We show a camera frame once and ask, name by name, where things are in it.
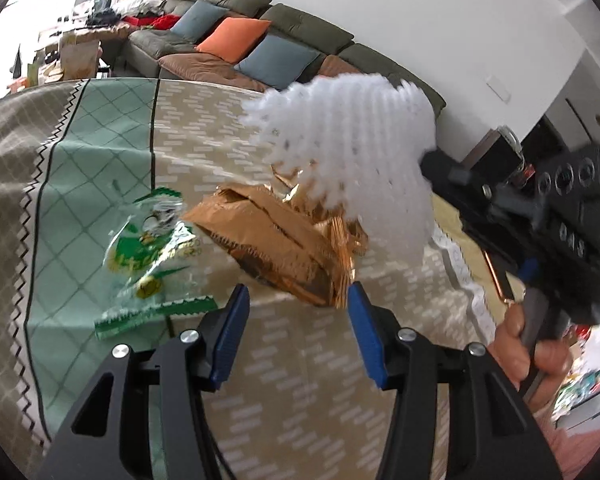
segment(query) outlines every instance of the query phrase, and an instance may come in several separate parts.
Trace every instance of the silver bolt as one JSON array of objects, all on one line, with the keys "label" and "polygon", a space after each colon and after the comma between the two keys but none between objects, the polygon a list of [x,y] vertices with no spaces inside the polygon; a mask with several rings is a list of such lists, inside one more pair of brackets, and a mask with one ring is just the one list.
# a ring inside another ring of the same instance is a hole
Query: silver bolt
[{"label": "silver bolt", "polygon": [[469,344],[469,354],[475,357],[482,357],[487,353],[487,349],[481,343],[470,343]]},{"label": "silver bolt", "polygon": [[418,334],[416,334],[416,331],[411,330],[411,328],[401,328],[398,330],[398,339],[400,341],[404,341],[405,343],[416,341],[417,336]]},{"label": "silver bolt", "polygon": [[111,351],[111,354],[116,359],[122,359],[123,357],[126,357],[129,354],[129,351],[130,348],[127,345],[115,345],[113,347],[113,350]]},{"label": "silver bolt", "polygon": [[180,334],[180,341],[183,343],[195,343],[200,334],[197,330],[185,330],[182,334]]}]

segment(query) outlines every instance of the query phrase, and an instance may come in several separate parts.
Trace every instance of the orange pillow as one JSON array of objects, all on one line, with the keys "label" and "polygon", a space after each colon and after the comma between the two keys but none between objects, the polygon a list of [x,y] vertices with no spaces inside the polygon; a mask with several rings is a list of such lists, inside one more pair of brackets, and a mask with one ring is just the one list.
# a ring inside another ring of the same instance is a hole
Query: orange pillow
[{"label": "orange pillow", "polygon": [[214,33],[196,49],[198,52],[213,54],[228,63],[238,63],[267,31],[270,24],[267,20],[225,18]]}]

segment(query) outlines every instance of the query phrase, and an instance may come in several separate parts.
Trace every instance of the hand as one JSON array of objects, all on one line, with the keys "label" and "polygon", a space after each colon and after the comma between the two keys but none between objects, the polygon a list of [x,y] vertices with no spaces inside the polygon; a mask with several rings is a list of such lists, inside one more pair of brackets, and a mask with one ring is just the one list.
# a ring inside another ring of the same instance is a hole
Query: hand
[{"label": "hand", "polygon": [[[529,375],[529,352],[520,341],[520,333],[525,326],[522,306],[512,305],[504,321],[496,329],[496,337],[489,345],[489,351],[504,370],[516,389]],[[569,347],[563,341],[540,341],[536,345],[534,363],[538,370],[546,373],[528,406],[532,413],[554,399],[560,385],[573,365]]]}]

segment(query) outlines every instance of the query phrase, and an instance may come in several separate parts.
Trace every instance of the light switch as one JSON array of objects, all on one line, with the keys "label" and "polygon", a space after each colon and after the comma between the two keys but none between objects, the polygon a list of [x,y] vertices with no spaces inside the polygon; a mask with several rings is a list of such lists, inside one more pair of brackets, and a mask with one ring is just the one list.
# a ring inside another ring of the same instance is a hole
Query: light switch
[{"label": "light switch", "polygon": [[504,102],[508,103],[511,100],[511,94],[507,90],[507,87],[504,86],[504,83],[500,81],[496,76],[490,75],[487,78],[487,85]]}]

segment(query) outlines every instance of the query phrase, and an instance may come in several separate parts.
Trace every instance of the beige patterned tablecloth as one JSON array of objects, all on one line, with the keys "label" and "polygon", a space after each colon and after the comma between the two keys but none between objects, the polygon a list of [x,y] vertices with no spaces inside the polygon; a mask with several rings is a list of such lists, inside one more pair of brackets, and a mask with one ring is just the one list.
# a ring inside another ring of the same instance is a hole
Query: beige patterned tablecloth
[{"label": "beige patterned tablecloth", "polygon": [[[257,94],[162,81],[155,109],[156,184],[189,204],[222,182],[271,183],[264,152],[237,118]],[[367,378],[345,311],[314,308],[259,285],[207,239],[208,292],[219,304],[234,284],[250,288],[251,317],[234,370],[206,402],[210,426],[236,476],[267,480],[372,479],[382,456],[394,394]],[[490,338],[484,292],[458,246],[436,229],[423,265],[408,267],[372,246],[357,278],[375,304],[434,343],[462,348]],[[180,322],[180,329],[193,324]],[[432,478],[445,471],[446,390],[440,389]]]}]

